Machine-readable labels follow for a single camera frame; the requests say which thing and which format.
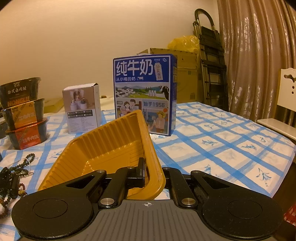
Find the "brown cardboard box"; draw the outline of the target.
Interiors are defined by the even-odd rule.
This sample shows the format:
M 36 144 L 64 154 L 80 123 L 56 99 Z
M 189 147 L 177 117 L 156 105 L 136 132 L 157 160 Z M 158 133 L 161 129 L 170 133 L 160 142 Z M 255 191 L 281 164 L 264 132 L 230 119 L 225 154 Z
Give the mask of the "brown cardboard box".
M 150 48 L 139 54 L 173 54 L 177 58 L 177 103 L 203 102 L 201 71 L 198 67 L 197 53 L 180 50 Z

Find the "white chair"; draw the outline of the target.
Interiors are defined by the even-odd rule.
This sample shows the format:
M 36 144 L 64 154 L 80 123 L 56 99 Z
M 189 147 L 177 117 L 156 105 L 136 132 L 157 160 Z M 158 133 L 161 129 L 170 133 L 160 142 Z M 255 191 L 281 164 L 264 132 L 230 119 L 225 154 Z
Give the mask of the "white chair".
M 280 87 L 277 94 L 274 118 L 257 120 L 261 124 L 295 143 L 295 69 L 280 70 Z

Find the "bottom red label bowl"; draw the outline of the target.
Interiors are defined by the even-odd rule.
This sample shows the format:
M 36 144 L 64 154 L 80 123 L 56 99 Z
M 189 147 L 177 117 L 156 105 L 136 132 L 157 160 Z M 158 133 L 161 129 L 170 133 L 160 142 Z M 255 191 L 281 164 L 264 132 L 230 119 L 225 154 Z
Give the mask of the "bottom red label bowl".
M 6 130 L 6 135 L 16 150 L 23 150 L 41 144 L 47 139 L 47 121 L 47 118 L 43 118 L 40 122 L 28 126 L 15 130 Z

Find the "top black instant bowl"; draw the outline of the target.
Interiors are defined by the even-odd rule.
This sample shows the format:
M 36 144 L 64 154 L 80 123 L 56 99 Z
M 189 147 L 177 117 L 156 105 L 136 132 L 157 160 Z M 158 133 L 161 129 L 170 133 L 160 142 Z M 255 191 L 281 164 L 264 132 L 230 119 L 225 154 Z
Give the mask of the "top black instant bowl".
M 3 109 L 38 98 L 41 78 L 32 77 L 1 85 L 1 107 Z

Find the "blue milk carton box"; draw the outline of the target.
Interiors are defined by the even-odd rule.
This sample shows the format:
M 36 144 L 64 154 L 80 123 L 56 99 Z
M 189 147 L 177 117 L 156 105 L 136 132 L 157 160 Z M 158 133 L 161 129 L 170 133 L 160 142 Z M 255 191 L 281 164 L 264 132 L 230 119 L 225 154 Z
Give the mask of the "blue milk carton box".
M 115 116 L 141 110 L 150 133 L 170 136 L 176 126 L 177 58 L 142 54 L 113 60 Z

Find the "beige patterned curtain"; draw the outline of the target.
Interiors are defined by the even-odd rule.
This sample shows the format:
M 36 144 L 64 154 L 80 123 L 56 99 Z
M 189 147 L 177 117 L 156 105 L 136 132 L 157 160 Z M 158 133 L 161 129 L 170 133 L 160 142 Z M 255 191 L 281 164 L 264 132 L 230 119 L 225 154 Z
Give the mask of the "beige patterned curtain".
M 295 8 L 287 1 L 218 1 L 229 110 L 274 118 L 280 70 L 295 68 Z

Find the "orange plastic tray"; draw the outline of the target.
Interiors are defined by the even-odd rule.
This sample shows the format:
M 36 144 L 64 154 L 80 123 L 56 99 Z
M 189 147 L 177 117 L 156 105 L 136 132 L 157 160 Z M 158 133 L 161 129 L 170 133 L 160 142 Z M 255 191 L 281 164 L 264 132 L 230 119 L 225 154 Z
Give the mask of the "orange plastic tray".
M 115 173 L 136 167 L 145 159 L 145 186 L 132 188 L 128 199 L 152 200 L 165 188 L 166 178 L 141 110 L 106 123 L 70 141 L 59 155 L 39 190 L 73 180 L 96 170 Z

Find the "yellow plastic bag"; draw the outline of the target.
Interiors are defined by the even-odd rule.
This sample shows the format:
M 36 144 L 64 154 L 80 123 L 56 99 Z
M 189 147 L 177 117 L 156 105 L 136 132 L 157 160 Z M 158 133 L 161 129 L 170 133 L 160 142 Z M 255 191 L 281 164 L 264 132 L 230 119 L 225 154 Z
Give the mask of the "yellow plastic bag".
M 171 40 L 168 43 L 167 48 L 171 50 L 199 53 L 200 42 L 196 36 L 187 35 Z

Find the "small white product box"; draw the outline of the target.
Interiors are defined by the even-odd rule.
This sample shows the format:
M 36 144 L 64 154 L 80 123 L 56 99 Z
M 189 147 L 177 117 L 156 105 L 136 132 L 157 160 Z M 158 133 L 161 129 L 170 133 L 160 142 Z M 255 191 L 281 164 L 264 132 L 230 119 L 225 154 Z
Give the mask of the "small white product box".
M 63 89 L 69 133 L 86 133 L 101 126 L 99 85 L 88 83 Z

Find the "middle orange label bowl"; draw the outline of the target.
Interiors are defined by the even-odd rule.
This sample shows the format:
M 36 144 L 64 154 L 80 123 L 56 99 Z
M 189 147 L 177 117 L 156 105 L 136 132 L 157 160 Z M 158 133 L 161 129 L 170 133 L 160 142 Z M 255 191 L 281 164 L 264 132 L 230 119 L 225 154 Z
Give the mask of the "middle orange label bowl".
M 1 110 L 10 131 L 34 124 L 43 120 L 44 98 L 28 101 Z

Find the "folded black step ladder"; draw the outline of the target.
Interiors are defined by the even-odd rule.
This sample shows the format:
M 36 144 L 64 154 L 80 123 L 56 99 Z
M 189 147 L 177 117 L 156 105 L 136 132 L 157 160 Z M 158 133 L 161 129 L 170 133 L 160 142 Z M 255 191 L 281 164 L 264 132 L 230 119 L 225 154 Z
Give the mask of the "folded black step ladder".
M 204 9 L 195 10 L 194 33 L 199 40 L 201 75 L 198 80 L 200 101 L 229 111 L 228 87 L 219 32 L 212 17 Z

